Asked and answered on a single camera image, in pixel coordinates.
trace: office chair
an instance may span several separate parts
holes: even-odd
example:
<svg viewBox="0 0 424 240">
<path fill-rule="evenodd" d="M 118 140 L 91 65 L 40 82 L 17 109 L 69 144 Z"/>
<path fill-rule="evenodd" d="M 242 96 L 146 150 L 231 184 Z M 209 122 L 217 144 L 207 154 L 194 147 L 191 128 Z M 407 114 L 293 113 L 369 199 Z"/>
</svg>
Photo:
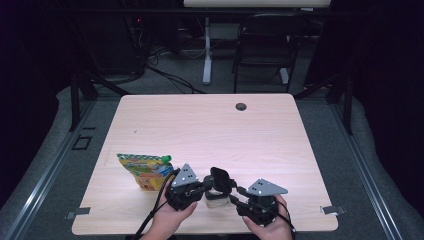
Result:
<svg viewBox="0 0 424 240">
<path fill-rule="evenodd" d="M 255 14 L 247 17 L 238 30 L 233 63 L 234 93 L 239 84 L 239 66 L 290 69 L 285 92 L 289 91 L 298 46 L 309 29 L 309 21 L 298 15 Z"/>
</svg>

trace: light wood tabletop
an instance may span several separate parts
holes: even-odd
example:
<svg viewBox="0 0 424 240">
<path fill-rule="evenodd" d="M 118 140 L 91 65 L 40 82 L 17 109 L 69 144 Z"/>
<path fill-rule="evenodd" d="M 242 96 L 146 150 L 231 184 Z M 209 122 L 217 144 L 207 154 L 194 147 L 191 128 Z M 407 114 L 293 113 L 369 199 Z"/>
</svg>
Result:
<svg viewBox="0 0 424 240">
<path fill-rule="evenodd" d="M 185 7 L 197 8 L 328 8 L 331 0 L 184 0 Z"/>
<path fill-rule="evenodd" d="M 124 96 L 81 202 L 90 213 L 76 216 L 74 234 L 134 234 L 152 210 L 158 192 L 143 191 L 117 153 L 171 155 L 175 168 L 188 163 L 201 181 L 211 167 L 245 188 L 263 178 L 288 190 L 283 197 L 298 231 L 338 226 L 321 212 L 331 201 L 289 94 Z M 208 208 L 203 196 L 176 233 L 248 232 L 234 205 Z"/>
</svg>

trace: human hand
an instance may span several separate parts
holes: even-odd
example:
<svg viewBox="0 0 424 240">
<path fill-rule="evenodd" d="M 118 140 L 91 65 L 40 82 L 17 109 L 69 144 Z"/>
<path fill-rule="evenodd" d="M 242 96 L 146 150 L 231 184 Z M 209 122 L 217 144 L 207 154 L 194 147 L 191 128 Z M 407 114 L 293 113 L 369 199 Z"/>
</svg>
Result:
<svg viewBox="0 0 424 240">
<path fill-rule="evenodd" d="M 165 203 L 165 191 L 168 189 L 169 182 L 159 200 L 158 207 Z M 165 203 L 154 215 L 150 229 L 141 237 L 141 239 L 166 240 L 177 231 L 181 222 L 188 218 L 197 206 L 197 202 L 192 203 L 183 211 L 176 211 L 168 203 Z"/>
<path fill-rule="evenodd" d="M 280 195 L 275 195 L 276 201 L 284 204 L 287 207 L 287 202 Z M 281 204 L 278 204 L 278 212 L 285 218 L 289 219 L 286 209 Z M 291 229 L 289 225 L 281 218 L 276 217 L 275 220 L 265 227 L 254 223 L 249 217 L 243 216 L 243 221 L 247 228 L 258 236 L 261 240 L 291 240 Z"/>
</svg>

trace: snack bag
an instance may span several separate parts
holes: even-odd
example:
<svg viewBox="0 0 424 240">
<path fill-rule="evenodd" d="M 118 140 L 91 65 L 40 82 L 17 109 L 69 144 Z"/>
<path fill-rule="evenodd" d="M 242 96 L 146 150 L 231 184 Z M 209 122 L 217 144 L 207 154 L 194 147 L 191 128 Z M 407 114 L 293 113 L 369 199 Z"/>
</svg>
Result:
<svg viewBox="0 0 424 240">
<path fill-rule="evenodd" d="M 119 162 L 143 190 L 159 191 L 165 178 L 174 170 L 171 156 L 117 154 Z"/>
</svg>

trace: black wire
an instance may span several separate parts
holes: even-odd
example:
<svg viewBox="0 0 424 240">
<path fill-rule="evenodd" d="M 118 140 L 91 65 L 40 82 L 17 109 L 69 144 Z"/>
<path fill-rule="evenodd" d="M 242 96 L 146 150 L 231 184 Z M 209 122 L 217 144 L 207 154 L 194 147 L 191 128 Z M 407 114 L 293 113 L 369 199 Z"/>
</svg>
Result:
<svg viewBox="0 0 424 240">
<path fill-rule="evenodd" d="M 144 219 L 143 223 L 141 224 L 140 228 L 137 230 L 137 232 L 133 235 L 133 237 L 131 238 L 131 240 L 138 240 L 140 238 L 141 233 L 143 232 L 143 230 L 146 228 L 147 224 L 149 223 L 149 221 L 153 218 L 153 216 L 155 215 L 155 213 L 161 208 L 163 207 L 166 203 L 168 203 L 168 201 L 165 201 L 162 205 L 159 205 L 159 201 L 160 198 L 162 196 L 163 190 L 165 189 L 165 185 L 168 182 L 169 178 L 171 176 L 177 175 L 180 172 L 180 169 L 176 169 L 174 171 L 171 172 L 171 174 L 169 174 L 165 180 L 162 183 L 162 186 L 159 190 L 159 194 L 158 197 L 156 198 L 156 202 L 155 202 L 155 206 L 153 207 L 153 210 L 149 213 L 149 215 L 146 217 L 146 219 Z"/>
<path fill-rule="evenodd" d="M 184 87 L 187 87 L 187 88 L 191 89 L 191 93 L 192 93 L 192 94 L 194 94 L 194 92 L 198 92 L 198 93 L 206 94 L 206 92 L 203 92 L 203 91 L 201 91 L 201 90 L 199 90 L 199 89 L 194 88 L 194 87 L 193 87 L 193 85 L 191 85 L 191 83 L 189 83 L 187 80 L 184 80 L 184 79 L 183 79 L 183 78 L 181 78 L 181 77 L 178 77 L 178 76 L 175 76 L 175 75 L 172 75 L 172 74 L 166 73 L 166 72 L 162 72 L 161 70 L 158 70 L 158 69 L 153 68 L 153 67 L 151 67 L 151 66 L 147 66 L 146 68 L 148 68 L 148 69 L 152 70 L 153 72 L 155 72 L 155 73 L 157 73 L 157 74 L 160 74 L 160 75 L 162 75 L 162 76 L 164 76 L 164 77 L 168 78 L 168 79 L 169 79 L 171 82 L 173 82 L 173 83 L 178 83 L 178 84 L 180 84 L 180 85 L 183 85 Z"/>
</svg>

